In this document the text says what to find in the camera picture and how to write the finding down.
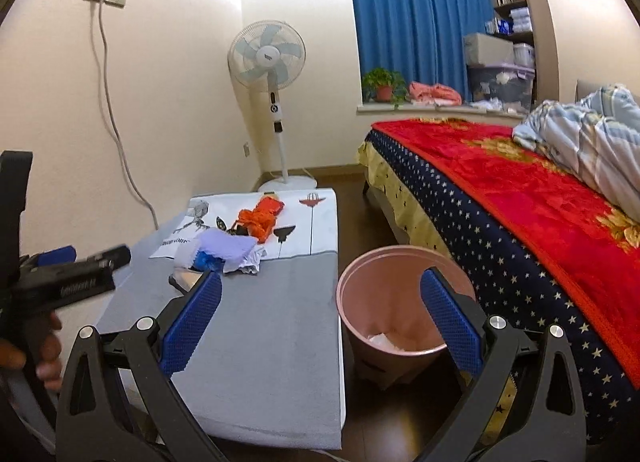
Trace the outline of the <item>grey cardboard box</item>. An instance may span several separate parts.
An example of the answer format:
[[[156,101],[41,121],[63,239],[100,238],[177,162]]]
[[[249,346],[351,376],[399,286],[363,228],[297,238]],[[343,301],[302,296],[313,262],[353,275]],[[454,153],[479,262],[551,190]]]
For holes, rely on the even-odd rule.
[[[513,65],[513,43],[484,33],[470,33],[463,39],[468,66]]]

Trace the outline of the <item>black snack packet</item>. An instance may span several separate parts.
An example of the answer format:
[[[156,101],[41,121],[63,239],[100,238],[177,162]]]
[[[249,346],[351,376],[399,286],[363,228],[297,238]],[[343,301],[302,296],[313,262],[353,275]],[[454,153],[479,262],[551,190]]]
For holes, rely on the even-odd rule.
[[[168,283],[180,294],[186,295],[191,291],[201,277],[202,273],[199,271],[175,268],[174,272],[168,276]]]

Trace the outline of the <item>clear storage box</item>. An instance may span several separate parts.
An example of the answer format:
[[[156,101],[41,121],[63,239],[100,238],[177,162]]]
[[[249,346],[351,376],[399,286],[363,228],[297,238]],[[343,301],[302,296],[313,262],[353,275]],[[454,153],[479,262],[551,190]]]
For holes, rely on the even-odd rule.
[[[472,100],[499,100],[504,110],[528,112],[532,108],[535,70],[512,64],[469,66]]]

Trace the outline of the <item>striped grey quilt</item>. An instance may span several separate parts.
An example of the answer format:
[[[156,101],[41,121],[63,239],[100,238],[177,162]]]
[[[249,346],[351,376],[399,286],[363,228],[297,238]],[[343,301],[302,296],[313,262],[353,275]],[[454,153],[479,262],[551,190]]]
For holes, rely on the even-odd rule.
[[[546,100],[512,138],[639,218],[639,105],[626,86],[601,86],[574,104]]]

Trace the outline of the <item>pink trash bin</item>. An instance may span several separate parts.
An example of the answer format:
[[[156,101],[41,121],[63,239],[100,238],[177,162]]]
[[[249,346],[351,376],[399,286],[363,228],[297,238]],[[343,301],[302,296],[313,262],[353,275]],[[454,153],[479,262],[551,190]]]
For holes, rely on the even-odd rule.
[[[431,267],[454,291],[475,297],[471,280],[454,261],[414,245],[364,253],[338,279],[336,306],[356,373],[383,390],[412,381],[447,349],[420,295],[420,279]]]

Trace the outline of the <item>blue plastic wrapper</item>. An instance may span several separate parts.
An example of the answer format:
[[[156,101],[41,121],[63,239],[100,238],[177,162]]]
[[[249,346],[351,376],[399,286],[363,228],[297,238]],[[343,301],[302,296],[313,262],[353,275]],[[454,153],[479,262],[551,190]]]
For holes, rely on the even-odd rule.
[[[191,268],[194,271],[201,271],[201,273],[205,273],[205,271],[222,273],[224,271],[224,260],[205,251],[198,251],[194,256]]]

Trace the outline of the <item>lavender foam net wrap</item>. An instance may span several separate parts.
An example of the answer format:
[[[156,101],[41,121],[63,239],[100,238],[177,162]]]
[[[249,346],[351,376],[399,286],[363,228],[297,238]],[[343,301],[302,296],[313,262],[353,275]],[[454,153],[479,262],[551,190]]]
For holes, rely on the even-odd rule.
[[[194,256],[198,251],[205,251],[224,260],[224,265],[241,262],[257,245],[257,240],[250,236],[232,235],[220,229],[206,229],[190,241],[178,246],[175,253],[176,267],[191,268]]]

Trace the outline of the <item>white standing fan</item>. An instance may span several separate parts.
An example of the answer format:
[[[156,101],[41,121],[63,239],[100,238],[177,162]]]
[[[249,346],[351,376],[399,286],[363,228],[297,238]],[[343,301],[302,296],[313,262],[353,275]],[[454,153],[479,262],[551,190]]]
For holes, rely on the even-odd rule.
[[[302,73],[306,46],[297,30],[280,20],[260,20],[244,27],[228,53],[232,78],[249,90],[268,95],[268,108],[278,146],[281,174],[258,188],[263,193],[314,190],[317,181],[309,175],[293,175],[286,164],[283,110],[280,91]]]

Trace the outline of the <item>red floral blanket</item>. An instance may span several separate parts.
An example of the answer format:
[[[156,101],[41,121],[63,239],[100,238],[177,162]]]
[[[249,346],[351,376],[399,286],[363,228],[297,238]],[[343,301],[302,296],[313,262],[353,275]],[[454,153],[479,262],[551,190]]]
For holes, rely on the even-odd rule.
[[[639,227],[505,126],[405,120],[377,130],[430,161],[532,251],[639,382]]]

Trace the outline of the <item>potted green plant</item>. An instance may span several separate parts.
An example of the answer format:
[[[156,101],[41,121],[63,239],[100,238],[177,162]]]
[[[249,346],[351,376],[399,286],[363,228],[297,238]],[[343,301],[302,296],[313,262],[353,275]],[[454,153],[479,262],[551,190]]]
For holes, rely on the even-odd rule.
[[[409,98],[407,84],[398,71],[376,67],[361,79],[362,98],[365,103],[405,104]]]

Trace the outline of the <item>pink folded cloth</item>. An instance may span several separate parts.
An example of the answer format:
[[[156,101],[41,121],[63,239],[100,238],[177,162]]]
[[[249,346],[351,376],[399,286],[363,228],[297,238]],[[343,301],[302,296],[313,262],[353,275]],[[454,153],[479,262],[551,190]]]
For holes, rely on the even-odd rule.
[[[409,98],[415,105],[462,105],[462,97],[455,89],[439,83],[429,85],[413,81],[409,84]]]

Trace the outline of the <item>blue curtain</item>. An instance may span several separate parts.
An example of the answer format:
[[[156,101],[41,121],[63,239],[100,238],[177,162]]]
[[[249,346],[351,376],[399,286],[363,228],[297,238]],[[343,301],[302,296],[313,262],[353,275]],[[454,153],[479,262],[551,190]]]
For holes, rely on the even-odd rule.
[[[470,98],[464,37],[483,33],[491,0],[352,0],[360,72],[384,68],[407,83],[443,84]]]

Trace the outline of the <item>orange plastic bag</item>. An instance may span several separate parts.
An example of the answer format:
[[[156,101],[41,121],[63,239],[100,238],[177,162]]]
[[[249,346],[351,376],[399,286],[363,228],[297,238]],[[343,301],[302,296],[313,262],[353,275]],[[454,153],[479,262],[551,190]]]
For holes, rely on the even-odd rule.
[[[239,211],[234,226],[243,228],[250,237],[263,245],[269,239],[283,209],[284,203],[274,193],[268,193],[263,195],[251,210]]]

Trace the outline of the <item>navy star bed sheet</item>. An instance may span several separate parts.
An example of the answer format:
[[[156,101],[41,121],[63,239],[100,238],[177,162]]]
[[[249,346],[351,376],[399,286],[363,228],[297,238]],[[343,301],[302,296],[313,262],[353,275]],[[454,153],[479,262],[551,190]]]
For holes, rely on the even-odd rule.
[[[377,130],[369,132],[360,151],[381,156],[387,167],[384,182],[399,179],[398,188],[384,188],[390,199],[416,199],[472,281],[486,313],[495,312],[532,331],[550,325],[564,329],[584,396],[587,440],[590,445],[604,442],[622,424],[636,391],[574,297],[520,239],[433,163]]]

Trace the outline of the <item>wooden bookshelf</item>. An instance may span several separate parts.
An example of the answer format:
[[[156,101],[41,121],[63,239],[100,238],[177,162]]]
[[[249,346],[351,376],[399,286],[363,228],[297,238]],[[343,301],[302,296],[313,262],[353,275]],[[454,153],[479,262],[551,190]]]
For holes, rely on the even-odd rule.
[[[504,37],[513,43],[534,48],[534,103],[560,98],[558,47],[548,0],[491,0],[497,17],[507,20],[510,32]]]

